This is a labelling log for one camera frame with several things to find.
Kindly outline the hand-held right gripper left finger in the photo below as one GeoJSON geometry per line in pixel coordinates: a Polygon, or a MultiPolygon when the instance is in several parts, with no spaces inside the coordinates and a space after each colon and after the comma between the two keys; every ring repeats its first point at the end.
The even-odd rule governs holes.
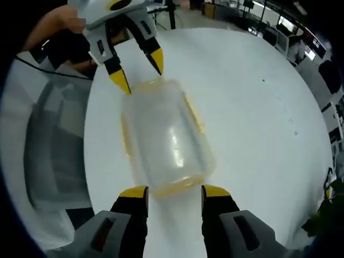
{"type": "Polygon", "coordinates": [[[74,241],[47,257],[143,257],[148,233],[148,187],[120,193],[109,211],[101,211],[75,231],[74,241]]]}

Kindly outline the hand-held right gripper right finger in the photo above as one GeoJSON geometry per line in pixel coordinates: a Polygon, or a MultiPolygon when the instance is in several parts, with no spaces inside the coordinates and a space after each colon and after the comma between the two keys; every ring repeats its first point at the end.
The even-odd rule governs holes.
{"type": "Polygon", "coordinates": [[[240,210],[231,194],[202,185],[202,235],[207,257],[298,257],[298,250],[276,241],[274,230],[247,210],[240,210]]]}

